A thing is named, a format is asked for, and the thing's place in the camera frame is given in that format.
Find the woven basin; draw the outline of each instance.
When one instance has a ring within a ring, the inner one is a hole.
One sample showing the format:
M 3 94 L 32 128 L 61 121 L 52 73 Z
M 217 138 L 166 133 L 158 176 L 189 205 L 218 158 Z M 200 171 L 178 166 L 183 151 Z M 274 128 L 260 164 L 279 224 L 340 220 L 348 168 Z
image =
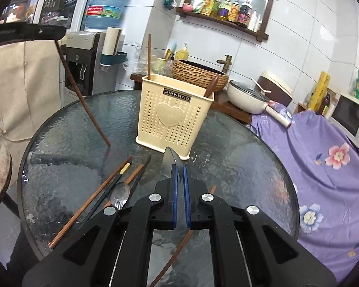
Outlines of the woven basin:
M 173 78 L 177 80 L 207 88 L 216 75 L 219 78 L 215 92 L 220 91 L 227 84 L 229 77 L 225 73 L 192 61 L 182 59 L 174 61 Z

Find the bronze faucet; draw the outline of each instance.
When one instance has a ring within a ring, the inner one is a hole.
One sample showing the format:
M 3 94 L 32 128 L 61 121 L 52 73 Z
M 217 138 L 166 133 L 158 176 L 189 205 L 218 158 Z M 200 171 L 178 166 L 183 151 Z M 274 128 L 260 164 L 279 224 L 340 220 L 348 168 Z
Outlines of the bronze faucet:
M 217 63 L 223 63 L 224 67 L 222 68 L 223 73 L 227 73 L 229 66 L 231 66 L 231 59 L 233 58 L 230 55 L 225 55 L 226 60 L 217 60 Z

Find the water bottle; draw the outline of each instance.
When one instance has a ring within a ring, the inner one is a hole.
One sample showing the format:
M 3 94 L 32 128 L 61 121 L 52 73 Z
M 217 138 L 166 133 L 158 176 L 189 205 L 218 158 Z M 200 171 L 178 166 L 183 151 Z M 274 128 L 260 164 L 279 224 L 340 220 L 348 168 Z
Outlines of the water bottle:
M 121 15 L 129 0 L 88 0 L 84 24 L 90 29 L 120 28 Z

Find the metal bolt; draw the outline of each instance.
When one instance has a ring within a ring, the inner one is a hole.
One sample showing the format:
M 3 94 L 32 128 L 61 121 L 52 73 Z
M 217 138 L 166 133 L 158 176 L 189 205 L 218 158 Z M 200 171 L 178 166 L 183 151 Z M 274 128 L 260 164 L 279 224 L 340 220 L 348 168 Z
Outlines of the metal bolt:
M 158 202 L 161 199 L 161 195 L 159 195 L 158 193 L 153 193 L 149 196 L 149 199 L 152 202 Z
M 112 206 L 106 207 L 104 209 L 104 214 L 106 214 L 107 216 L 114 215 L 115 213 L 116 213 L 116 209 Z
M 205 201 L 205 202 L 210 202 L 214 199 L 214 196 L 210 193 L 205 193 L 204 195 L 202 195 L 202 199 Z
M 259 208 L 257 206 L 251 205 L 247 207 L 247 212 L 251 215 L 256 215 L 259 212 Z

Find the textured glass tabletop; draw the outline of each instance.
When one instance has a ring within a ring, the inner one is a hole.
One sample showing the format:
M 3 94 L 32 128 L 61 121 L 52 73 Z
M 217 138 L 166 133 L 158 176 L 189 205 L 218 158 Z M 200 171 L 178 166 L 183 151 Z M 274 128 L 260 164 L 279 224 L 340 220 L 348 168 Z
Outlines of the textured glass tabletop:
M 153 192 L 163 154 L 135 142 L 140 96 L 140 91 L 117 91 L 86 99 L 112 143 L 108 154 L 79 102 L 52 116 L 31 141 L 20 168 L 18 201 L 27 238 L 39 258 L 50 253 L 48 243 L 127 156 L 133 155 L 133 164 L 125 177 L 152 154 L 130 204 Z M 230 205 L 256 205 L 290 235 L 297 236 L 299 207 L 293 184 L 275 154 L 245 126 L 210 110 L 187 163 L 194 178 L 205 181 L 209 189 L 216 185 L 215 194 Z M 187 232 L 181 185 L 178 195 L 177 228 L 154 233 L 148 283 Z M 71 231 L 78 229 L 94 203 Z M 159 285 L 162 283 L 213 286 L 207 231 L 193 233 Z

